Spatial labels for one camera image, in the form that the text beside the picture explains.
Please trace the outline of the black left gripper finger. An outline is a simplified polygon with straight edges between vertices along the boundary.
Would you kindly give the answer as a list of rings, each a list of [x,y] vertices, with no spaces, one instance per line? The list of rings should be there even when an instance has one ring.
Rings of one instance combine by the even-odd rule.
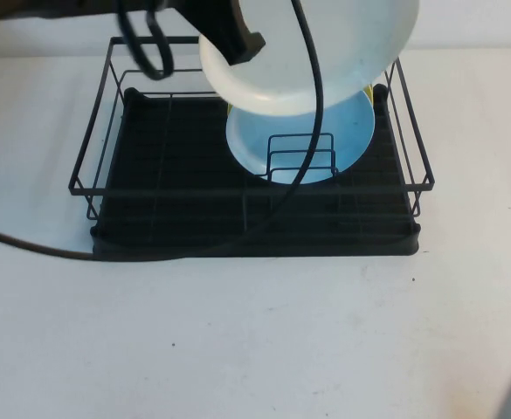
[[[266,45],[259,32],[251,32],[238,0],[186,0],[180,14],[207,38],[229,65],[244,64]]]

